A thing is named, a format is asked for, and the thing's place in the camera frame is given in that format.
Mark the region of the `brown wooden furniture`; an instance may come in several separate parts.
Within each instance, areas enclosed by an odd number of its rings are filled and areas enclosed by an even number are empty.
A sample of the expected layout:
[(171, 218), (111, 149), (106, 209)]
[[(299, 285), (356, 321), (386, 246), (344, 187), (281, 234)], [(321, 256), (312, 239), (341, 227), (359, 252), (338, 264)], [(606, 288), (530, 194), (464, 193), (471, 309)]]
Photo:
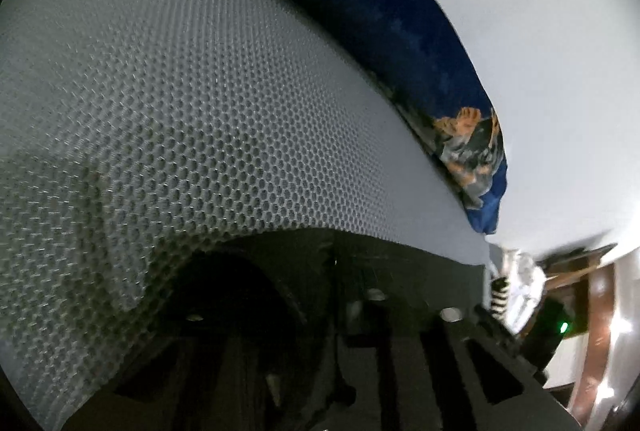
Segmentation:
[(544, 293), (566, 304), (574, 315), (546, 368), (546, 388), (580, 425), (588, 423), (605, 388), (616, 301), (615, 266), (605, 257), (614, 248), (612, 243), (578, 248), (542, 262), (547, 276)]

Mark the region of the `black pants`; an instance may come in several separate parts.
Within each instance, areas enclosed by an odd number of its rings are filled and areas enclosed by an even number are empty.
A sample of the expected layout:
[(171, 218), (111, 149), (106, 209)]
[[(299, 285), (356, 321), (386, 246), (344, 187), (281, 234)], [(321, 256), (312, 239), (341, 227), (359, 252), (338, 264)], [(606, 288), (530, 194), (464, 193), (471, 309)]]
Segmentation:
[(332, 229), (232, 239), (170, 281), (151, 341), (70, 430), (433, 430), (420, 330), (483, 266)]

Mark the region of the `blue floral blanket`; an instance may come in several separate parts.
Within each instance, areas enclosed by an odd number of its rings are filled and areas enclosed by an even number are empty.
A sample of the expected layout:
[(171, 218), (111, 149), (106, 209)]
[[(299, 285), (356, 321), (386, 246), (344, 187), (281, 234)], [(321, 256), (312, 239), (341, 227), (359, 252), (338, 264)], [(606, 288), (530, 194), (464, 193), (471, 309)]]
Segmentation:
[(290, 0), (367, 70), (457, 188), (476, 232), (506, 192), (498, 115), (435, 0)]

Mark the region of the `white patterned cloth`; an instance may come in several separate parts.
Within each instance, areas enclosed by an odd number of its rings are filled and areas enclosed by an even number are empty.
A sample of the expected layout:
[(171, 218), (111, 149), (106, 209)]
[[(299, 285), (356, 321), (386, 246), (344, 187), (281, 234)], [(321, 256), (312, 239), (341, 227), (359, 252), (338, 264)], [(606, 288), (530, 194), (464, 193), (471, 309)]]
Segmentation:
[(490, 314), (512, 333), (521, 333), (533, 317), (544, 294), (547, 277), (526, 252), (497, 248), (492, 266)]

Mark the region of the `grey mesh mattress cover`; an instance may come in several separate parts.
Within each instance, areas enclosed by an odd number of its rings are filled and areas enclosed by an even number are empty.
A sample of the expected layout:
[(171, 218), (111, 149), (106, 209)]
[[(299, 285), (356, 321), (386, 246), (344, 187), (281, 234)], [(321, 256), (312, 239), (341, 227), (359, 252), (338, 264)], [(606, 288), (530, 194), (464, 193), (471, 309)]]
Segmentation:
[(194, 250), (328, 227), (485, 264), (374, 81), (285, 0), (3, 0), (1, 366), (61, 429)]

